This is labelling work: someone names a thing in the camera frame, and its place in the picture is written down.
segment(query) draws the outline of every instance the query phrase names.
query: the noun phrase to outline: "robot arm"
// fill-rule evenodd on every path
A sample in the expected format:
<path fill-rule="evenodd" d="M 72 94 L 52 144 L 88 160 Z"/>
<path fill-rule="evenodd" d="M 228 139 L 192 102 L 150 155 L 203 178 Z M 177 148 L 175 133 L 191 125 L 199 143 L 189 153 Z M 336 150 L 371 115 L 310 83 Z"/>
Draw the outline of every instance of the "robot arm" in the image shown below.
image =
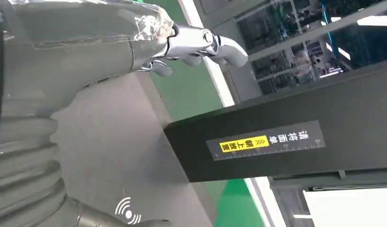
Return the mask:
<path fill-rule="evenodd" d="M 172 70 L 161 59 L 181 59 L 187 65 L 197 66 L 203 57 L 209 57 L 216 63 L 226 61 L 234 67 L 243 67 L 248 61 L 247 53 L 232 39 L 213 34 L 205 28 L 174 25 L 164 50 L 155 54 L 155 60 L 147 62 L 139 70 L 153 70 L 160 76 L 169 76 Z"/>

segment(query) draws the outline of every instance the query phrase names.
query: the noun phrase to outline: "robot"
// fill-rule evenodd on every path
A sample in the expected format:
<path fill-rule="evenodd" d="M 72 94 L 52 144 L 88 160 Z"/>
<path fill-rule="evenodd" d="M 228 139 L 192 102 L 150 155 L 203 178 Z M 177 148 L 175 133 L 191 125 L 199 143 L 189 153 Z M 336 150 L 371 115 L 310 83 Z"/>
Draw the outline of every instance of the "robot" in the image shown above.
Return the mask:
<path fill-rule="evenodd" d="M 248 59 L 231 39 L 177 25 L 161 7 L 129 0 L 0 0 L 0 27 L 0 227 L 127 226 L 67 196 L 51 115 L 108 78 L 136 70 L 169 76 L 164 60 L 195 66 L 209 57 L 242 67 Z"/>

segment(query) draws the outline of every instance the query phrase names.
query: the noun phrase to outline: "wireless signal icon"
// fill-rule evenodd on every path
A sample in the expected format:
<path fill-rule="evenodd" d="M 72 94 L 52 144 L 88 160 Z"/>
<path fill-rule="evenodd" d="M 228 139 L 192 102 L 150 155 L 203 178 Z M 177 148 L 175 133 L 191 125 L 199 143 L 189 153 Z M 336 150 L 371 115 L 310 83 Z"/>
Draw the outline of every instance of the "wireless signal icon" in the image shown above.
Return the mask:
<path fill-rule="evenodd" d="M 129 222 L 127 223 L 128 225 L 135 225 L 141 222 L 142 215 L 133 214 L 132 211 L 129 210 L 129 204 L 131 203 L 130 200 L 130 197 L 122 199 L 115 208 L 115 215 L 124 215 L 129 220 Z"/>

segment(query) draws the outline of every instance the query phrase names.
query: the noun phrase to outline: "label sticker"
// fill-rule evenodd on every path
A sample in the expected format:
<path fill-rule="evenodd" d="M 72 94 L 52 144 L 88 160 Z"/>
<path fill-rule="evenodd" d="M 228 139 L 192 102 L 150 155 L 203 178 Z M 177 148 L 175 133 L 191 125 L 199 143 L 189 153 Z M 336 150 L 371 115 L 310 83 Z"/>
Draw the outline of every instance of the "label sticker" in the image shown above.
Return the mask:
<path fill-rule="evenodd" d="M 232 140 L 220 143 L 223 153 L 235 152 L 239 150 L 247 150 L 254 148 L 268 147 L 269 141 L 266 136 L 257 136 L 251 138 L 245 138 L 241 140 Z"/>
<path fill-rule="evenodd" d="M 325 147 L 319 121 L 206 141 L 214 160 Z"/>

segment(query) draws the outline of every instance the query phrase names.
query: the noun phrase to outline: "glass wall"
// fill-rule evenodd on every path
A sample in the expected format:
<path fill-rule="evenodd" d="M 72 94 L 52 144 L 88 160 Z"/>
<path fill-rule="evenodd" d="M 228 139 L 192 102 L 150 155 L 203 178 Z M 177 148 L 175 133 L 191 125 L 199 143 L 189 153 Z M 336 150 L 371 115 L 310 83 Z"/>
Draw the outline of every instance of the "glass wall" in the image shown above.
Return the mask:
<path fill-rule="evenodd" d="M 365 15 L 318 36 L 314 35 L 315 31 L 310 33 L 379 2 L 271 0 L 235 17 L 250 54 L 252 72 L 248 73 L 255 76 L 262 92 L 259 95 L 387 60 L 387 11 Z"/>

